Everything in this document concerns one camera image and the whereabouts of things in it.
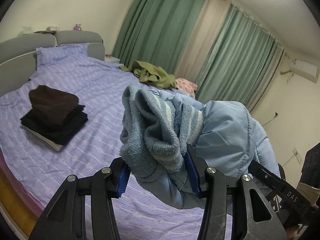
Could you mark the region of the light blue padded pants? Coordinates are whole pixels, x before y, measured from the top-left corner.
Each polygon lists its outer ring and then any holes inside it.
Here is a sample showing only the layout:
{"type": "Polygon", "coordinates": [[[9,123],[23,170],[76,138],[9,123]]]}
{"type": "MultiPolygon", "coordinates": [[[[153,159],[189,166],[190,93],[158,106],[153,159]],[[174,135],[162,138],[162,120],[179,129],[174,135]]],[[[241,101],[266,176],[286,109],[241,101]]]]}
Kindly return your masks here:
{"type": "Polygon", "coordinates": [[[177,209],[204,207],[191,189],[184,157],[191,146],[207,165],[240,177],[257,161],[279,175],[262,125],[240,102],[200,103],[183,94],[127,86],[120,155],[138,184],[177,209]]]}

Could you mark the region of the small purple figurine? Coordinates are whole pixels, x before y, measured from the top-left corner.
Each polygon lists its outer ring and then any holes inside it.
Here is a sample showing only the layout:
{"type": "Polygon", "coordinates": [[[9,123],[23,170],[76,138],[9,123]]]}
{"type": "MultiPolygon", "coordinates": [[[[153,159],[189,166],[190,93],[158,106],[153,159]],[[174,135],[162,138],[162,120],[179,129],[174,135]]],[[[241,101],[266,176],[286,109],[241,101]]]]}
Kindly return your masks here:
{"type": "Polygon", "coordinates": [[[76,25],[74,26],[73,30],[82,31],[81,25],[80,25],[80,24],[76,24],[76,25]]]}

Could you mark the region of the grey folded garment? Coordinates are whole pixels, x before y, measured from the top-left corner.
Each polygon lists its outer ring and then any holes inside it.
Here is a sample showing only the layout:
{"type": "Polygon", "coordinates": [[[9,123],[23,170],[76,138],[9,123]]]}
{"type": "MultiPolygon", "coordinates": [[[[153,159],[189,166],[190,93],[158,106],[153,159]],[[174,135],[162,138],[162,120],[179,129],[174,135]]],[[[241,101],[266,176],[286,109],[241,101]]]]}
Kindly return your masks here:
{"type": "Polygon", "coordinates": [[[56,151],[61,151],[64,148],[63,145],[56,144],[55,142],[45,138],[44,136],[40,135],[39,133],[37,133],[37,132],[35,132],[25,126],[22,126],[22,128],[25,129],[26,131],[29,131],[30,133],[32,133],[33,135],[35,135],[36,137],[38,137],[42,141],[46,142],[49,146],[51,146],[56,151]]]}

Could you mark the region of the right green curtain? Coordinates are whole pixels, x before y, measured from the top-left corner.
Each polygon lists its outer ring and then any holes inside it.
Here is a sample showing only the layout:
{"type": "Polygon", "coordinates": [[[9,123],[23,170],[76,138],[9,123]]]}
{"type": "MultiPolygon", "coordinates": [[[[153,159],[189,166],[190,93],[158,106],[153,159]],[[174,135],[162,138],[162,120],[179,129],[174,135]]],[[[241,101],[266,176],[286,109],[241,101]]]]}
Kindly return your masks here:
{"type": "Polygon", "coordinates": [[[284,56],[273,35],[232,5],[196,78],[196,98],[238,101],[253,111],[284,56]]]}

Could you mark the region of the dark brown folded garment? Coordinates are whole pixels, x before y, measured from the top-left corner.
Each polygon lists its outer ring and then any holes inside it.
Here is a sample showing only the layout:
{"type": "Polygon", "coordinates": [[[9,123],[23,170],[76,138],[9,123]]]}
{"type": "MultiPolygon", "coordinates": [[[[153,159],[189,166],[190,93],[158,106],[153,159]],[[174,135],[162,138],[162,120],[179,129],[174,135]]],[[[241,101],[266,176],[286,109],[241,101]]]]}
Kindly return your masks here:
{"type": "Polygon", "coordinates": [[[39,85],[29,92],[32,117],[51,125],[62,125],[69,113],[79,103],[79,98],[71,93],[39,85]]]}

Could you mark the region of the grey padded headboard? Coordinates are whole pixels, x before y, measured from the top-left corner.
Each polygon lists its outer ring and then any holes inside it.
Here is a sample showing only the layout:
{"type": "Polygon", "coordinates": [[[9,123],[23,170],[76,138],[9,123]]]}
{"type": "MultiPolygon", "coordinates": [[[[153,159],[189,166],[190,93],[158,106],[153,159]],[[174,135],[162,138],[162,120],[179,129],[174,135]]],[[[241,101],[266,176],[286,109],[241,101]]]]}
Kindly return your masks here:
{"type": "Polygon", "coordinates": [[[103,39],[92,31],[63,30],[55,34],[33,33],[2,42],[1,95],[17,90],[29,81],[29,77],[37,68],[37,48],[83,43],[89,44],[87,53],[90,57],[105,59],[103,39]]]}

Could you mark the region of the green curtain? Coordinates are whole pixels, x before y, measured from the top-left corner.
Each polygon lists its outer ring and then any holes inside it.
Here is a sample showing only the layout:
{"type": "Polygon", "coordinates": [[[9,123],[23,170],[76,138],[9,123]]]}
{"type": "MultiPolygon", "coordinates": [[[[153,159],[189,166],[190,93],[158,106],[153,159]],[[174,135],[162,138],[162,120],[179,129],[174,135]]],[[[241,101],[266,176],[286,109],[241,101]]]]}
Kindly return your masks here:
{"type": "Polygon", "coordinates": [[[125,66],[144,61],[175,72],[206,0],[134,0],[113,55],[125,66]]]}
{"type": "Polygon", "coordinates": [[[196,78],[196,98],[238,101],[253,111],[284,56],[273,35],[232,5],[196,78]]]}

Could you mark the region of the left green curtain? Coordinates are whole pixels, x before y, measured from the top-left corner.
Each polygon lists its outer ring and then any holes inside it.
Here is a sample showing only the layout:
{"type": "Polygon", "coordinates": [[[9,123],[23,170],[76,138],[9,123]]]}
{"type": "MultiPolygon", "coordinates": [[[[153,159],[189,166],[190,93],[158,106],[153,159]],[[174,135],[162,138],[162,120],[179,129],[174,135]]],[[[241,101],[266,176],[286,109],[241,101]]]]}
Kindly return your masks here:
{"type": "Polygon", "coordinates": [[[113,55],[125,66],[144,61],[175,72],[206,0],[134,0],[113,55]]]}

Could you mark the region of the olive green crumpled garment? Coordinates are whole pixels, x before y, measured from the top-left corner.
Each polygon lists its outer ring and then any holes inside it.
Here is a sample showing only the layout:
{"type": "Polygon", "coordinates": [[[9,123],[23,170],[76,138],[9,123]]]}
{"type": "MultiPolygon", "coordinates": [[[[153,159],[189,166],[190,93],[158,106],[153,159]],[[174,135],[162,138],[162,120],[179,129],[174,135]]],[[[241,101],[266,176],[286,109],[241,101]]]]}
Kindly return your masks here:
{"type": "Polygon", "coordinates": [[[151,63],[134,61],[129,67],[121,65],[120,69],[125,72],[131,72],[141,83],[160,89],[176,88],[176,77],[151,63]]]}

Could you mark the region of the purple striped pillow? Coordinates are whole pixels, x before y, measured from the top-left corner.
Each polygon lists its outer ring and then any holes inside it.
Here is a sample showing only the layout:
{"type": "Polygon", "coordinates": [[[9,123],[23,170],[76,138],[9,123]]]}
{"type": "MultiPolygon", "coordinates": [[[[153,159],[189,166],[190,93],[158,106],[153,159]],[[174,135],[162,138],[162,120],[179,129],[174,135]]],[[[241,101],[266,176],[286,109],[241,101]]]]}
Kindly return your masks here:
{"type": "Polygon", "coordinates": [[[36,68],[40,69],[63,60],[75,60],[88,56],[89,43],[67,44],[57,47],[36,49],[36,68]]]}

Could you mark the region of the pink patterned garment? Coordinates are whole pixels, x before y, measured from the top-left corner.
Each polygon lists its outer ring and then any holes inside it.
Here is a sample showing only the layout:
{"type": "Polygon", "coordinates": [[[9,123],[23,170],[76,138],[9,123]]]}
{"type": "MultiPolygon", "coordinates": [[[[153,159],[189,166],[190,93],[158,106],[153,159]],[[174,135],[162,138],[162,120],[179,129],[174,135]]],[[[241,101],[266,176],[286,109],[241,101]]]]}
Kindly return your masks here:
{"type": "Polygon", "coordinates": [[[195,92],[197,91],[197,84],[186,80],[184,78],[177,78],[176,79],[176,88],[179,89],[183,94],[195,98],[195,92]]]}

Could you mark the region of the white wall air conditioner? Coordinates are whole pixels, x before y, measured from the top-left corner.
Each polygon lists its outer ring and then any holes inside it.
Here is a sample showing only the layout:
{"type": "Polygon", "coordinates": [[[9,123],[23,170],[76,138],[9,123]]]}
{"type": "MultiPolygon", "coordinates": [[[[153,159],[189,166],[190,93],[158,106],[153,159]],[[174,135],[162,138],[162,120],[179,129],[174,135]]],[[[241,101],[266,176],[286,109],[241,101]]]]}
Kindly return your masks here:
{"type": "Polygon", "coordinates": [[[290,64],[290,70],[313,83],[318,81],[319,68],[313,64],[293,59],[290,64]]]}

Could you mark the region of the purple floral bed sheet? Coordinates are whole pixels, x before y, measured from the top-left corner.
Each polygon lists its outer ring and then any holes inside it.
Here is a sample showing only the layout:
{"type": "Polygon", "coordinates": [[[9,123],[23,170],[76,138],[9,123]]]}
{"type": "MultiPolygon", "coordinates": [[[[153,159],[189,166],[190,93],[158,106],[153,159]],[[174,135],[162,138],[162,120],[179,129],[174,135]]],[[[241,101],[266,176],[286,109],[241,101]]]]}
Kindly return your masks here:
{"type": "MultiPolygon", "coordinates": [[[[91,176],[119,156],[123,129],[122,95],[133,85],[145,88],[114,63],[70,56],[40,67],[27,83],[1,96],[1,150],[7,167],[43,210],[64,179],[91,176]],[[29,92],[40,85],[76,95],[87,122],[57,151],[24,128],[31,110],[29,92]]],[[[196,239],[203,210],[178,210],[144,190],[134,177],[121,198],[113,201],[122,239],[196,239]]]]}

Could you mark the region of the beige centre curtain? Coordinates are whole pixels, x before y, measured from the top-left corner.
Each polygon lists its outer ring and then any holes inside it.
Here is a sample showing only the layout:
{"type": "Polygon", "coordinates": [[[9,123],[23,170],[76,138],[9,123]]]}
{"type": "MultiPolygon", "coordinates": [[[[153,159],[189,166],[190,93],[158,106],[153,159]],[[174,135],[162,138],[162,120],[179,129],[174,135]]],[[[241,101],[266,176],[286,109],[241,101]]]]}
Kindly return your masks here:
{"type": "Polygon", "coordinates": [[[196,78],[220,32],[230,7],[231,0],[205,0],[176,67],[175,76],[177,78],[196,82],[196,78]]]}

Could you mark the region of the white wall socket strip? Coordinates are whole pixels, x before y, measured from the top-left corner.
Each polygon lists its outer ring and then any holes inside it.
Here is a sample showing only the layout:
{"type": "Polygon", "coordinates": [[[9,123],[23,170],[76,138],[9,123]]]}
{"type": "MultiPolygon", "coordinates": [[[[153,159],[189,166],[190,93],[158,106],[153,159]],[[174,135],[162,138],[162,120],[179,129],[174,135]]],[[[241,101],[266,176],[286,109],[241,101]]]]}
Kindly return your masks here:
{"type": "Polygon", "coordinates": [[[299,165],[301,165],[302,162],[303,162],[303,158],[301,157],[300,153],[297,151],[296,148],[294,148],[294,149],[292,150],[292,152],[293,152],[293,155],[295,156],[295,158],[297,159],[299,165]]]}

